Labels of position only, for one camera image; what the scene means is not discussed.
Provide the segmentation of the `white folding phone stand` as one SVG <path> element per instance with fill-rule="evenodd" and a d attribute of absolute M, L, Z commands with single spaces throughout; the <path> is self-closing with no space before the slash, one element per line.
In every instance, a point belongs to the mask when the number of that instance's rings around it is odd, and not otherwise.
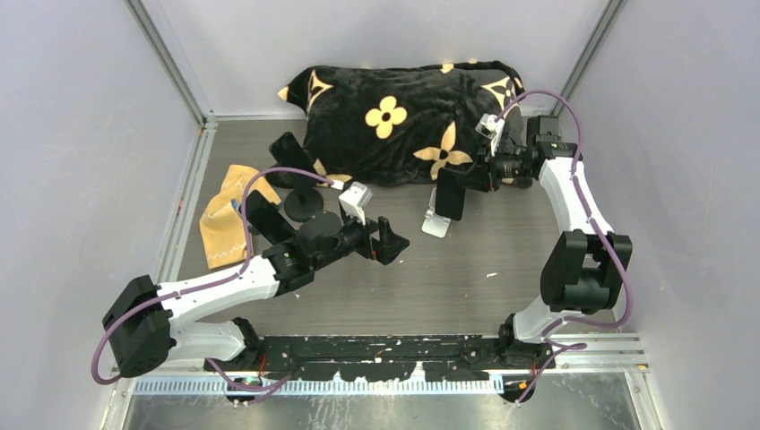
<path fill-rule="evenodd" d="M 436 238 L 444 238 L 451 220 L 436 213 L 436 186 L 432 189 L 421 231 Z"/>

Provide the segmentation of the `white-edged smartphone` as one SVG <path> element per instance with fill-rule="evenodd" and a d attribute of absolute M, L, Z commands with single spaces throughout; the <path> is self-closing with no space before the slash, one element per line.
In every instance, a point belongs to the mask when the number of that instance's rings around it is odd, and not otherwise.
<path fill-rule="evenodd" d="M 295 229 L 282 217 L 278 207 L 254 190 L 245 200 L 245 218 L 249 233 L 261 236 L 271 245 L 294 237 Z"/>

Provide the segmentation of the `small black smartphone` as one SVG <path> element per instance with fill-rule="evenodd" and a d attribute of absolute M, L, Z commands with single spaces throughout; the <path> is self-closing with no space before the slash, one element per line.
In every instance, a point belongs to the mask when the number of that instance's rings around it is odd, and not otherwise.
<path fill-rule="evenodd" d="M 452 168 L 442 168 L 436 180 L 435 213 L 459 221 L 462 219 L 465 187 L 464 174 Z"/>

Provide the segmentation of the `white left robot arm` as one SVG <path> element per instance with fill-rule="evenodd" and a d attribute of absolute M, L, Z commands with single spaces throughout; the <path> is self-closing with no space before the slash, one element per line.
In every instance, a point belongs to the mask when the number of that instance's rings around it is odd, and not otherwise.
<path fill-rule="evenodd" d="M 350 254 L 388 265 L 410 246 L 385 217 L 359 219 L 317 213 L 283 241 L 231 268 L 180 281 L 132 279 L 104 315 L 104 335 L 91 361 L 99 383 L 99 359 L 110 348 L 119 376 L 134 378 L 172 361 L 207 360 L 267 369 L 275 357 L 270 341 L 258 337 L 241 317 L 210 323 L 205 317 L 235 305 L 267 300 L 313 282 L 321 269 Z"/>

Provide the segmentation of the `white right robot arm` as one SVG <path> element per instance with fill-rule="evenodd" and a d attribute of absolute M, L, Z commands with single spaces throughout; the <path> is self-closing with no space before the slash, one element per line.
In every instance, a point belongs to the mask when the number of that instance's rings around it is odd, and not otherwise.
<path fill-rule="evenodd" d="M 485 114 L 476 126 L 488 139 L 481 155 L 488 179 L 538 182 L 549 197 L 559 237 L 540 274 L 540 293 L 500 326 L 497 357 L 534 367 L 548 354 L 551 334 L 567 323 L 615 306 L 626 283 L 633 245 L 601 215 L 587 185 L 580 146 L 566 142 L 555 116 L 528 121 L 527 142 L 508 146 L 505 120 Z"/>

